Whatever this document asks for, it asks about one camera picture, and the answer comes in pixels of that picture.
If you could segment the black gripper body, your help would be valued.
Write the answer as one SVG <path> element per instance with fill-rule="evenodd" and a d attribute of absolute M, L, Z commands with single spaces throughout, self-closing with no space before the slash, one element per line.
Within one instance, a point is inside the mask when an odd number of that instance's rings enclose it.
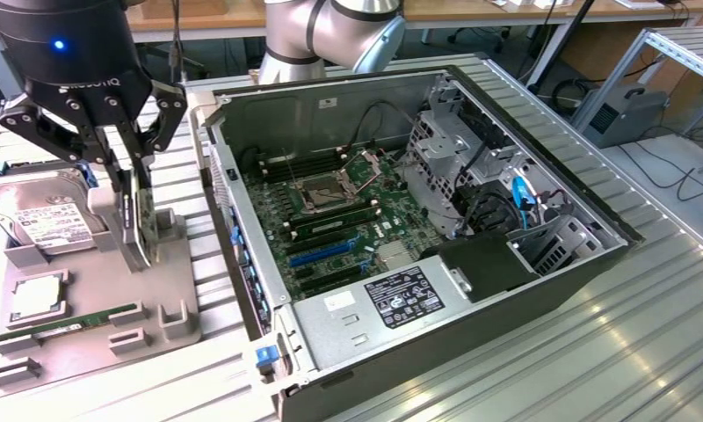
<path fill-rule="evenodd" d="M 0 1 L 0 38 L 28 96 L 68 117 L 78 95 L 98 126 L 115 123 L 110 96 L 136 120 L 152 93 L 127 9 L 124 1 Z"/>

